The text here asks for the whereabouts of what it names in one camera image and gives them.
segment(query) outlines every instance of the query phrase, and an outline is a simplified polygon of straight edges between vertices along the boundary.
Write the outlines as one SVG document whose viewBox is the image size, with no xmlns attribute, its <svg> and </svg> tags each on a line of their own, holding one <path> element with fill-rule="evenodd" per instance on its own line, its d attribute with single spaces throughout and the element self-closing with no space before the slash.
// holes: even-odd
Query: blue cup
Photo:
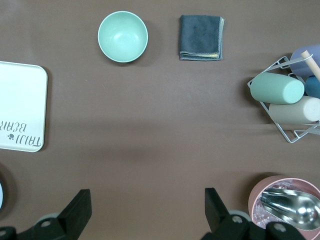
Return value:
<svg viewBox="0 0 320 240">
<path fill-rule="evenodd" d="M 305 81 L 305 93 L 314 98 L 320 99 L 320 82 L 315 76 L 310 76 Z"/>
</svg>

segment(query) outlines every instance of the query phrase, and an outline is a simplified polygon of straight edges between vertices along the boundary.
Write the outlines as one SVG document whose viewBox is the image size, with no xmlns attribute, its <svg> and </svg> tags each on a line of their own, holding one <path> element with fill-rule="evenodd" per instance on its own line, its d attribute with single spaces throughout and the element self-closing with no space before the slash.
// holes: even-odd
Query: brown table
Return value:
<svg viewBox="0 0 320 240">
<path fill-rule="evenodd" d="M 149 31 L 145 53 L 126 64 L 97 41 L 119 10 Z M 223 60 L 179 60 L 181 15 L 225 18 Z M 0 225 L 26 230 L 89 188 L 82 240 L 198 240 L 209 231 L 205 188 L 248 212 L 266 176 L 320 187 L 319 136 L 288 143 L 247 87 L 278 58 L 319 44 L 319 22 L 318 0 L 1 1 L 0 60 L 42 66 L 48 92 L 44 147 L 0 149 Z"/>
</svg>

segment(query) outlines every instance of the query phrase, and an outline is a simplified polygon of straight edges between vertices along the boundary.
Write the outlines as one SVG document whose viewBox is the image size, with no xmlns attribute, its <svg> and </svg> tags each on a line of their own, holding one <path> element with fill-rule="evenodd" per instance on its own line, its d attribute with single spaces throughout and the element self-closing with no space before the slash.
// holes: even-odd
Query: gray cloth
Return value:
<svg viewBox="0 0 320 240">
<path fill-rule="evenodd" d="M 223 58 L 223 28 L 220 16 L 180 17 L 180 60 L 217 61 Z"/>
</svg>

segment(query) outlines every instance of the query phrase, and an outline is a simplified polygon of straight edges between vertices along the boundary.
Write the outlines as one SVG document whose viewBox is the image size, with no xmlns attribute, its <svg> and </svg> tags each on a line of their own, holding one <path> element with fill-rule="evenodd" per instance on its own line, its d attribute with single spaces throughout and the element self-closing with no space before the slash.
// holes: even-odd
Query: stainless steel ladle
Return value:
<svg viewBox="0 0 320 240">
<path fill-rule="evenodd" d="M 320 227 L 320 200 L 310 193 L 268 188 L 260 198 L 264 209 L 301 230 Z"/>
</svg>

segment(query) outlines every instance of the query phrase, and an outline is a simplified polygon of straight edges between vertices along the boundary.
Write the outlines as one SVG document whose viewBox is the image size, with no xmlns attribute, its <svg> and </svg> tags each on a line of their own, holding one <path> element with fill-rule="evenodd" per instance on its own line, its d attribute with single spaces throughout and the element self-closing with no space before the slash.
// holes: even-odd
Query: tray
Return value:
<svg viewBox="0 0 320 240">
<path fill-rule="evenodd" d="M 37 152 L 44 145 L 47 72 L 0 61 L 0 148 Z"/>
</svg>

